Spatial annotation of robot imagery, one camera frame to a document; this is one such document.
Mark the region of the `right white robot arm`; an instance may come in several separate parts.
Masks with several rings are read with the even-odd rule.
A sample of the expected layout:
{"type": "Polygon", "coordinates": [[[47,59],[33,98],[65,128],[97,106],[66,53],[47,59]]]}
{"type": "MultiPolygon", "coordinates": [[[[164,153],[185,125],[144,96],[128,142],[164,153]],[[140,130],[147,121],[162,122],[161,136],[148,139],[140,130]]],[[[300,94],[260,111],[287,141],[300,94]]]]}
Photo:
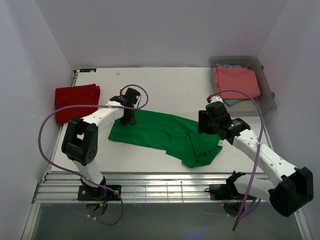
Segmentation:
{"type": "Polygon", "coordinates": [[[232,119],[221,100],[211,102],[198,112],[198,133],[217,134],[243,152],[269,180],[261,180],[234,171],[212,195],[237,199],[240,195],[269,202],[282,216],[289,217],[314,198],[313,173],[287,162],[269,146],[259,141],[251,127],[241,118],[232,119]]]}

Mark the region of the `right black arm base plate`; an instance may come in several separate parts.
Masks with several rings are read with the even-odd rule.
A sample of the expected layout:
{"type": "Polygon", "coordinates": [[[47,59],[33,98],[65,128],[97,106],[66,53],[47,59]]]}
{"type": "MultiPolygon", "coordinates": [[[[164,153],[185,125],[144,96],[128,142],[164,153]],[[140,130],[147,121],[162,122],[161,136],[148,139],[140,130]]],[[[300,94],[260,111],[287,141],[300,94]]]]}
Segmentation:
{"type": "Polygon", "coordinates": [[[204,192],[209,193],[211,200],[239,201],[244,199],[244,194],[240,194],[236,190],[231,190],[227,184],[210,184],[204,192]]]}

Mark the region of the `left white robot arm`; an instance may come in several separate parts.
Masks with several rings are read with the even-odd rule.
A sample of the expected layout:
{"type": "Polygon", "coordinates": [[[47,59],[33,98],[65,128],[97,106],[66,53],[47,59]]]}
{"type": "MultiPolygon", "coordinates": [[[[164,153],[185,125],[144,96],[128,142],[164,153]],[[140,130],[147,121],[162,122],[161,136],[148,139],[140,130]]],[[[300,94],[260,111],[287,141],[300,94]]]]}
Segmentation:
{"type": "Polygon", "coordinates": [[[99,133],[116,120],[125,126],[135,124],[134,108],[140,98],[140,92],[129,87],[102,108],[82,118],[74,117],[67,124],[61,151],[76,165],[85,191],[95,200],[106,195],[106,179],[95,161],[99,133]]]}

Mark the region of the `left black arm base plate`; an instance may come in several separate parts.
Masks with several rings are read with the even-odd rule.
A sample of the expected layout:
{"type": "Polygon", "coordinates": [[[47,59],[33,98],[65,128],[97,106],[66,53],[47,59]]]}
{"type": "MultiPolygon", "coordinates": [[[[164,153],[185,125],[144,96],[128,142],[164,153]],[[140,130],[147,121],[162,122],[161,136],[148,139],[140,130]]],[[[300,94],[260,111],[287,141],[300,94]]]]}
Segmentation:
{"type": "Polygon", "coordinates": [[[120,197],[113,191],[101,187],[90,187],[81,185],[78,189],[78,201],[119,201],[120,197]]]}

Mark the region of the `green t-shirt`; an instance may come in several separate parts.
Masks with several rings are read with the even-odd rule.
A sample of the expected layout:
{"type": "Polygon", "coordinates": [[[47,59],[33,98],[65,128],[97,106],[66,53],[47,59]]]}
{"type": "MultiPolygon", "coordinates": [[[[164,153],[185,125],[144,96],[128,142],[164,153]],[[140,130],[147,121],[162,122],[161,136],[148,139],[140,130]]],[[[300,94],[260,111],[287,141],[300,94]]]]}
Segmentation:
{"type": "Polygon", "coordinates": [[[137,110],[133,125],[116,120],[108,139],[140,147],[164,150],[188,168],[208,166],[223,149],[217,134],[198,133],[198,122],[177,115],[137,110]]]}

